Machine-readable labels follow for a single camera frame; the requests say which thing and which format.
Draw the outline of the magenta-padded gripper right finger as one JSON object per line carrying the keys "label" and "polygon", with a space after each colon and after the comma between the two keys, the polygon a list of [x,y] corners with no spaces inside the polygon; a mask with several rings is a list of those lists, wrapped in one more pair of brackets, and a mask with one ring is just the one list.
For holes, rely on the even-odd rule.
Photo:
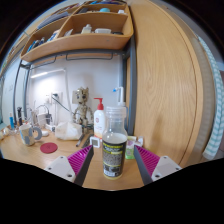
{"label": "magenta-padded gripper right finger", "polygon": [[134,157],[144,185],[181,170],[181,167],[168,156],[159,157],[137,145],[134,146]]}

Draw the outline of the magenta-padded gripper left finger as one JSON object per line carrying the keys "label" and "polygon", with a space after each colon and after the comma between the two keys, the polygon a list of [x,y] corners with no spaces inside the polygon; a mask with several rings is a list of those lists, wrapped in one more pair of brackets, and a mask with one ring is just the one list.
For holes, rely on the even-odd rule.
{"label": "magenta-padded gripper left finger", "polygon": [[82,186],[93,155],[93,146],[89,145],[68,157],[59,156],[45,168],[45,171]]}

